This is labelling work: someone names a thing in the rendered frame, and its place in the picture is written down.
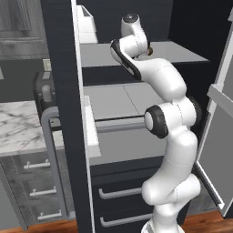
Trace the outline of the grey fridge shelf with seam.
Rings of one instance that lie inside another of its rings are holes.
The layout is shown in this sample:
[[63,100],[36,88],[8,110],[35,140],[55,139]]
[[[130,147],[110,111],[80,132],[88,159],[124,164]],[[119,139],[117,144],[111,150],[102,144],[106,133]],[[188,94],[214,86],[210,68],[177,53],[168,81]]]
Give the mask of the grey fridge shelf with seam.
[[141,117],[146,109],[162,103],[147,83],[85,86],[95,120]]

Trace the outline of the grey fridge crisper drawer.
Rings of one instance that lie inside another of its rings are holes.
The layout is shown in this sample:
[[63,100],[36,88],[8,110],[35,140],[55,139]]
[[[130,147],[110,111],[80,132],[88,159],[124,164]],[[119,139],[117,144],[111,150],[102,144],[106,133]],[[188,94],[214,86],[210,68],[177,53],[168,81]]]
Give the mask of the grey fridge crisper drawer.
[[166,140],[152,135],[143,117],[96,121],[96,131],[101,156],[89,158],[91,166],[160,157],[165,153]]

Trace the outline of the grey counter drawer front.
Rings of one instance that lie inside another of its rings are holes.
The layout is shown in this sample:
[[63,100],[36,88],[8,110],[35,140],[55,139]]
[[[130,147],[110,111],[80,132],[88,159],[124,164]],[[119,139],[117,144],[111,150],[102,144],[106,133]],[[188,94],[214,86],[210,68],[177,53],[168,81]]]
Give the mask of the grey counter drawer front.
[[60,207],[57,205],[57,203],[55,203],[55,204],[52,204],[52,203],[37,204],[37,205],[31,206],[30,209],[31,209],[31,213],[32,213],[32,216],[33,216],[35,223],[52,222],[52,221],[62,219],[62,217],[50,218],[50,219],[46,219],[46,220],[38,220],[37,219],[37,217],[40,215],[41,212],[44,212],[45,215],[57,213],[60,209]]
[[26,203],[26,202],[36,202],[36,201],[48,200],[50,198],[56,198],[56,193],[51,194],[51,195],[38,196],[38,197],[30,197],[29,196],[29,194],[32,192],[32,190],[34,188],[37,191],[42,191],[42,190],[52,189],[55,186],[56,185],[51,178],[24,180],[21,182],[23,194],[21,195],[19,200],[21,203]]
[[51,167],[24,169],[24,165],[27,161],[30,161],[32,164],[43,163],[46,159],[48,159],[47,153],[40,152],[32,154],[20,154],[17,156],[12,156],[11,159],[14,166],[14,173],[12,174],[13,178],[32,176],[41,177],[51,174]]

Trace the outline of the grey-lined fridge door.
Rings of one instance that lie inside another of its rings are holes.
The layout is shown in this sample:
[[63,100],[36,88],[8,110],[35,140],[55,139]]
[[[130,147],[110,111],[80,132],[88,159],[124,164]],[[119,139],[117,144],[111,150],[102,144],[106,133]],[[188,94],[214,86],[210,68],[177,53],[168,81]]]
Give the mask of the grey-lined fridge door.
[[[233,85],[229,76],[233,68],[233,7],[224,53],[215,82],[225,94],[225,86]],[[233,94],[225,94],[233,100]],[[210,97],[208,119],[201,138],[195,163],[196,171],[223,218],[233,218],[233,117]]]

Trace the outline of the dark fridge body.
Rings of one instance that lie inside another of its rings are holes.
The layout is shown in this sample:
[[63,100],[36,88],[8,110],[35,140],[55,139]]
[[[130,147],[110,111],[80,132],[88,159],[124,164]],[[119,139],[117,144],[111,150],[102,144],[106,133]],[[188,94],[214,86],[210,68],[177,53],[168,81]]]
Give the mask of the dark fridge body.
[[[155,25],[158,18],[152,16],[152,8],[156,7],[158,10],[162,10],[162,4],[169,1],[173,5],[169,7],[171,19],[168,37],[185,48],[194,49],[201,55],[210,57],[210,50],[213,48],[211,40],[221,37],[220,32],[214,31],[222,28],[218,13],[221,9],[228,9],[233,5],[233,0],[76,0],[76,3],[87,6],[88,10],[94,14],[95,22],[101,31],[112,31],[112,20],[125,7],[135,8],[135,14],[139,15],[140,24],[150,42],[150,36],[145,29],[145,24],[141,22],[141,16],[146,15],[152,21],[151,25]],[[183,77],[183,79],[187,86],[187,96],[197,101],[201,109],[200,121],[190,128],[199,143],[208,115],[204,109],[207,99],[201,89],[207,79],[204,76]]]

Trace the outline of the long white door bin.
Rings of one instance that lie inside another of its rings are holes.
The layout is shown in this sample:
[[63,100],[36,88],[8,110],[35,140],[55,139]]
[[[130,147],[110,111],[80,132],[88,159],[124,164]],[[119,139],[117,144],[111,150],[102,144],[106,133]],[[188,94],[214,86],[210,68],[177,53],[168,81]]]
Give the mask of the long white door bin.
[[101,151],[99,147],[98,135],[96,132],[96,124],[94,114],[91,107],[90,97],[85,96],[85,117],[86,117],[86,142],[88,157],[100,157]]

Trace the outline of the dark freezer drawer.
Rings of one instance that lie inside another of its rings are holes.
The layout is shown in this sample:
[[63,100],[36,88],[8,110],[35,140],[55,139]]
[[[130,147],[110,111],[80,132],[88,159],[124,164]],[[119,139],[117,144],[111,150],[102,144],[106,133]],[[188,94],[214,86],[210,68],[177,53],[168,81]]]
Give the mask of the dark freezer drawer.
[[140,215],[152,214],[152,213],[153,213],[153,208],[147,205],[140,207],[112,208],[112,209],[98,210],[95,213],[96,233],[141,233],[142,227],[149,221],[149,219],[133,222],[130,224],[114,226],[110,228],[102,227],[99,219],[101,217],[104,217],[105,221],[111,221],[121,218],[130,218],[134,216],[140,216]]
[[102,199],[98,190],[103,189],[105,193],[131,188],[142,187],[142,184],[152,177],[151,173],[128,173],[115,174],[112,176],[100,176],[92,178],[92,192],[94,200],[94,209],[96,211],[112,208],[130,208],[147,205],[141,194],[122,197]]

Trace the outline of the small white door bin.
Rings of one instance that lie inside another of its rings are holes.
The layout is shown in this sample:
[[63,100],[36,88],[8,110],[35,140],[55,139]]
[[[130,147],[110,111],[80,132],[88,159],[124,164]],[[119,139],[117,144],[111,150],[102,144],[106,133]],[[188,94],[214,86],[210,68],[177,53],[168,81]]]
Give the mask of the small white door bin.
[[96,24],[91,13],[83,6],[76,6],[79,40],[81,44],[97,44]]

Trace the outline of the grey door bin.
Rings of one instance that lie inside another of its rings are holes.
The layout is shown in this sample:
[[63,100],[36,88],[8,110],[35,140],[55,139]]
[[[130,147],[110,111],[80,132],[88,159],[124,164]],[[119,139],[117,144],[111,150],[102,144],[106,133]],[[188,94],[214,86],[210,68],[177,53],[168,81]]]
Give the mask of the grey door bin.
[[208,90],[208,96],[219,105],[225,112],[233,117],[233,100],[220,91],[220,85],[211,85]]

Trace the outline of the white wall outlet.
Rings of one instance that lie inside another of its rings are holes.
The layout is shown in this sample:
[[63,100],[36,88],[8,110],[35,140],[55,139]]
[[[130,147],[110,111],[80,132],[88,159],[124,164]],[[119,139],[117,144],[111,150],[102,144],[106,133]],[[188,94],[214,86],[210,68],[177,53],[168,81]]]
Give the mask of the white wall outlet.
[[52,70],[52,67],[51,67],[51,62],[49,59],[44,59],[43,60],[43,65],[44,65],[44,70],[46,72],[50,72]]

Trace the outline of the grey wall cupboard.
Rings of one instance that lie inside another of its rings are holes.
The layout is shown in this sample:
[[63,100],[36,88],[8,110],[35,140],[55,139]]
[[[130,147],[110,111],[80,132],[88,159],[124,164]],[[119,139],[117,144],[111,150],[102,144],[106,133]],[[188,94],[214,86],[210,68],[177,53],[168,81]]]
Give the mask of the grey wall cupboard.
[[0,60],[48,58],[40,0],[0,0]]

